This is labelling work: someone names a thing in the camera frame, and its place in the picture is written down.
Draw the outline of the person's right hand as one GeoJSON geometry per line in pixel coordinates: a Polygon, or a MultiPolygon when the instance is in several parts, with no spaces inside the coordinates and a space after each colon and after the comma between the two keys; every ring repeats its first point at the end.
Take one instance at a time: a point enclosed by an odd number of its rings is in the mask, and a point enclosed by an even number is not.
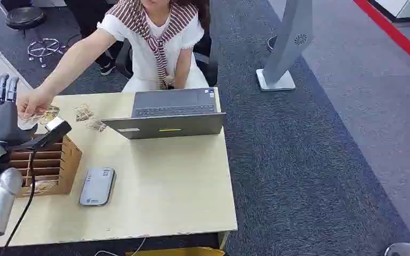
{"type": "Polygon", "coordinates": [[[42,86],[18,95],[16,101],[18,116],[21,119],[28,119],[34,115],[42,115],[51,106],[55,96],[55,91],[42,86]]]}

